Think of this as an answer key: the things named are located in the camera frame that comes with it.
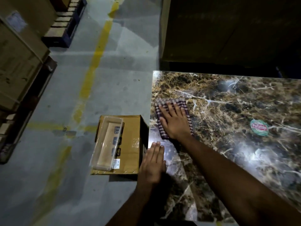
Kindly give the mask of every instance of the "brown marble surface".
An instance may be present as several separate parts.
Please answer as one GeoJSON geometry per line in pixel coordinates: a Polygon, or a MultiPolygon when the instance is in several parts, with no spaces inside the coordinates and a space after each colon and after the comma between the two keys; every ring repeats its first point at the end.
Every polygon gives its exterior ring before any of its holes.
{"type": "Polygon", "coordinates": [[[235,222],[185,150],[160,137],[154,101],[178,97],[197,139],[301,210],[301,80],[154,71],[149,146],[165,146],[173,181],[163,218],[235,222]],[[269,134],[254,133],[252,119],[266,122],[269,134]]]}

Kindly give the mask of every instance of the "hand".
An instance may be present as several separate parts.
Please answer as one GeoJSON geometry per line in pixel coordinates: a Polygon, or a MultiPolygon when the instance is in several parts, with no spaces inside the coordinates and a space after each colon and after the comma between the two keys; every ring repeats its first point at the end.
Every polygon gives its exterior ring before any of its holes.
{"type": "Polygon", "coordinates": [[[174,110],[169,102],[167,102],[167,106],[169,113],[163,106],[160,105],[159,108],[165,117],[160,117],[160,122],[168,136],[171,139],[179,141],[180,137],[190,135],[190,128],[185,110],[183,108],[180,109],[177,104],[174,104],[174,110]]]}
{"type": "Polygon", "coordinates": [[[166,161],[163,161],[164,146],[153,142],[147,149],[139,168],[136,194],[149,198],[154,187],[160,182],[161,173],[166,172],[166,161]]]}

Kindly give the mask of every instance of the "plastic box lid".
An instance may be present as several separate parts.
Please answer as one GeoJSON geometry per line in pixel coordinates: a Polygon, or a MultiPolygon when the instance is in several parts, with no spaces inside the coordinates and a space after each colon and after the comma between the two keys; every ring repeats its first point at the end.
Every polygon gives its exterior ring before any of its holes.
{"type": "Polygon", "coordinates": [[[93,169],[110,171],[112,169],[118,146],[122,118],[105,116],[98,130],[98,138],[91,158],[93,169]]]}

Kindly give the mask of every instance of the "round sticker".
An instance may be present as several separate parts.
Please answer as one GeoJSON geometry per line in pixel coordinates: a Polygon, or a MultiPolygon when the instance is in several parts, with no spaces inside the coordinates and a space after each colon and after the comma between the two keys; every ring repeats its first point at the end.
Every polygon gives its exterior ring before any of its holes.
{"type": "Polygon", "coordinates": [[[268,124],[262,120],[251,120],[250,127],[256,134],[267,136],[269,134],[268,124]]]}

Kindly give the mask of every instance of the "gray floor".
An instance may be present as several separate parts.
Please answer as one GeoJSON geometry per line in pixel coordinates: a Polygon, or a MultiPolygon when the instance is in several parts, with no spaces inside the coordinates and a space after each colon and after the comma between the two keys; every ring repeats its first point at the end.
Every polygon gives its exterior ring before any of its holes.
{"type": "Polygon", "coordinates": [[[84,79],[114,4],[87,1],[71,47],[51,49],[58,67],[11,159],[0,166],[2,225],[105,225],[135,188],[133,181],[91,176],[88,165],[101,114],[141,114],[149,120],[162,0],[119,2],[100,64],[89,78],[90,96],[84,98],[84,79]],[[64,135],[64,127],[75,137],[64,135]]]}

